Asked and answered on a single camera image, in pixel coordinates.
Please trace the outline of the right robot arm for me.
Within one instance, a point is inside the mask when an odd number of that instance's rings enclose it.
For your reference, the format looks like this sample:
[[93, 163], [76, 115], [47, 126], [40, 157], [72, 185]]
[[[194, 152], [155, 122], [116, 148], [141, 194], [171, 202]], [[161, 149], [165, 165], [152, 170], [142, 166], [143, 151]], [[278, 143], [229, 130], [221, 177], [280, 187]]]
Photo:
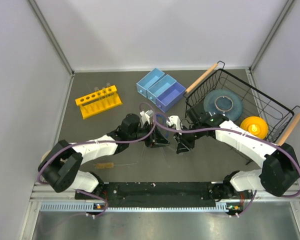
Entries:
[[196, 140], [209, 136], [244, 154], [259, 167], [229, 174], [223, 185], [227, 197], [235, 198], [247, 190], [266, 191], [273, 196], [284, 197], [286, 191], [300, 180], [300, 167], [291, 145], [277, 145], [258, 138], [222, 114], [201, 112], [188, 116], [191, 121], [189, 127], [183, 126], [176, 115], [170, 116], [166, 122], [176, 130], [174, 138], [178, 151], [189, 151], [194, 148]]

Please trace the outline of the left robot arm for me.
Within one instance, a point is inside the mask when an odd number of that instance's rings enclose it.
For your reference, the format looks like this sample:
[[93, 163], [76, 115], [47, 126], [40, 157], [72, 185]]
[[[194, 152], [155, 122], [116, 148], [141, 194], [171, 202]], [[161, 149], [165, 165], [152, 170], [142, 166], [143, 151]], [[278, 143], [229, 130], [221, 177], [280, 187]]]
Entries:
[[148, 112], [142, 112], [143, 120], [129, 113], [113, 131], [100, 138], [83, 143], [60, 140], [42, 159], [38, 172], [55, 192], [81, 190], [92, 198], [99, 198], [104, 191], [102, 180], [92, 172], [80, 170], [81, 165], [104, 156], [123, 152], [131, 143], [144, 142], [148, 148], [169, 145], [156, 126], [150, 122]]

